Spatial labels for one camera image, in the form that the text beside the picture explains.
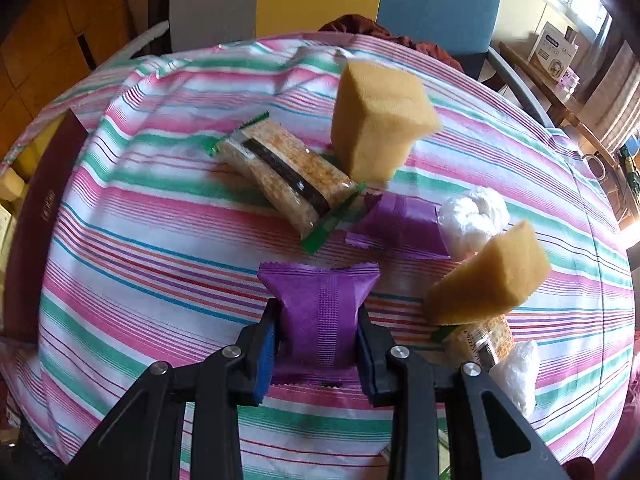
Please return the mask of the wooden bedside desk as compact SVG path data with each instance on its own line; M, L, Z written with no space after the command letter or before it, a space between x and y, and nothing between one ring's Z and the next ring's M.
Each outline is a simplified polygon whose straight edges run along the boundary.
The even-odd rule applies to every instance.
M548 116L551 121L561 127L564 124L571 125L588 144L594 148L598 155L604 160L605 169L612 174L617 191L617 204L614 207L614 214L618 223L623 227L630 226L639 219L639 208L634 194L626 180L623 166L615 156L612 148L606 148L587 125L578 117L578 112L582 106L566 92L558 89L558 84L545 75L541 70L516 53L504 42L499 44L500 55L512 67L521 70L538 88L538 90L549 101Z

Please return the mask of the gold metal tin box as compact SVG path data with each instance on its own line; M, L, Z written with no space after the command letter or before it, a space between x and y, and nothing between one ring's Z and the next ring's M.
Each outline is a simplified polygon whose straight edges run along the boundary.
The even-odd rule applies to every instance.
M71 110L52 119L12 164L26 178L1 271L1 339L38 344L40 297L58 210L88 132Z

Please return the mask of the small yellow sponge wedge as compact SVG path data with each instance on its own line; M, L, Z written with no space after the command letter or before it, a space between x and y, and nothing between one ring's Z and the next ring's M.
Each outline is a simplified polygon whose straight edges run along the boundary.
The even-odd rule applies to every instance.
M431 326L484 322L524 304L550 272L534 227L523 220L427 289L425 317Z

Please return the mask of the wooden wardrobe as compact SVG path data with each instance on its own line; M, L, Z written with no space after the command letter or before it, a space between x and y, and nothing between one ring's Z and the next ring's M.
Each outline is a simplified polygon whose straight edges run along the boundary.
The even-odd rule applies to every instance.
M134 36L127 0L25 0L1 7L1 153L40 110Z

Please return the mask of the yellow sponge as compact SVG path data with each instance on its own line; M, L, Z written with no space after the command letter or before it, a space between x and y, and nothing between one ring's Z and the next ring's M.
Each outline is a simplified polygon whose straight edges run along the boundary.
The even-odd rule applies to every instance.
M22 196L24 188L24 180L11 167L6 168L0 178L0 200L13 203Z

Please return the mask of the white appliance box on desk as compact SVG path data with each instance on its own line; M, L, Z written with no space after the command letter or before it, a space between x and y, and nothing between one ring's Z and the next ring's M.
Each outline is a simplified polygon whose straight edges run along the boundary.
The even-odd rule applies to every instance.
M565 38L554 25L547 22L541 29L528 62L554 81L559 81L578 51L578 45Z

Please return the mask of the maroon cloth by headboard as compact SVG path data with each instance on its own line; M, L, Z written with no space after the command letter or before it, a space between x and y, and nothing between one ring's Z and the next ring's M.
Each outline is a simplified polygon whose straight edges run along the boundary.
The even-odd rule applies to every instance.
M345 14L329 23L322 25L319 32L344 32L345 34L370 36L400 44L411 50L436 58L440 62L463 73L462 65L446 50L428 41L413 41L408 36L394 36L388 29L376 21L360 14Z

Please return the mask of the purple snack packet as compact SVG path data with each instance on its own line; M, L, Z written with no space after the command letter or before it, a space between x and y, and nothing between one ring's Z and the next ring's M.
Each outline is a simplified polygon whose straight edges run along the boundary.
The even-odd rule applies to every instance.
M449 260L438 224L438 207L391 192L367 193L364 215L345 235L352 247L379 250L401 259Z
M380 278L375 263L341 269L263 262L258 278L282 304L275 385L340 388L358 382L358 310Z

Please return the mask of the cracker packet green ends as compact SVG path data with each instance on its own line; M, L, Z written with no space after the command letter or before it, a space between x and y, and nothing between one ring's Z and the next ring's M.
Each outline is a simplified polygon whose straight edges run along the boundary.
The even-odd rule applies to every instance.
M213 141L206 152L252 181L299 232L309 255L324 245L364 189L267 112Z

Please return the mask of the large yellow sponge block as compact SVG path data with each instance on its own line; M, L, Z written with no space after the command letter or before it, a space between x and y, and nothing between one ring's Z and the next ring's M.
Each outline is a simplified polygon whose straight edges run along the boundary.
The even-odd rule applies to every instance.
M420 78L372 62L346 63L331 142L340 167L352 180L387 183L405 165L413 144L441 128Z

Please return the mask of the striped bed sheet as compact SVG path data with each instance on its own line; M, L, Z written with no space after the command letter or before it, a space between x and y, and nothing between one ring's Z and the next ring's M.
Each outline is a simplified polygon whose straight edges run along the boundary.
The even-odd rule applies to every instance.
M369 262L335 231L315 254L208 146L262 113L331 149L349 58L418 76L442 121L390 189L441 203L502 195L548 255L547 281L509 323L541 353L533 425L560 462L596 460L620 422L634 354L634 291L600 184L559 130L419 52L369 37L307 34L148 56L96 70L24 131L71 110L88 133L68 182L43 280L36 350L3 347L1 371L42 443L69 460L154 361L180 366L258 320L265 261Z

